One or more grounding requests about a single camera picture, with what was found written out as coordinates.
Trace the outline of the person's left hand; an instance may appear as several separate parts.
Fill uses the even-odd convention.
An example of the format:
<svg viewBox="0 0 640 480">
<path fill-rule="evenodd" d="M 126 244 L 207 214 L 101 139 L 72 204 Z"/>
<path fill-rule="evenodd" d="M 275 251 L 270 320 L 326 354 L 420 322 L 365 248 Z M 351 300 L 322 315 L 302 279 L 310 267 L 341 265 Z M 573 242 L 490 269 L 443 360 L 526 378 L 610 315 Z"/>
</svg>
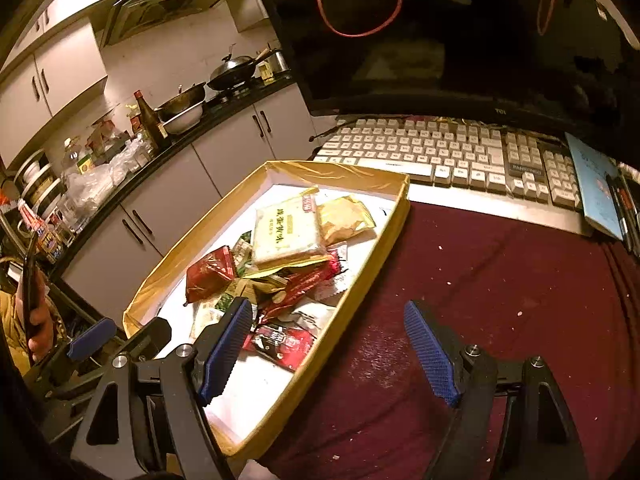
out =
<svg viewBox="0 0 640 480">
<path fill-rule="evenodd" d="M 53 348 L 54 325 L 51 310 L 47 302 L 46 281 L 40 270 L 35 270 L 29 289 L 37 300 L 37 305 L 29 310 L 29 323 L 35 326 L 35 335 L 27 339 L 29 351 L 35 362 L 42 360 Z"/>
</svg>

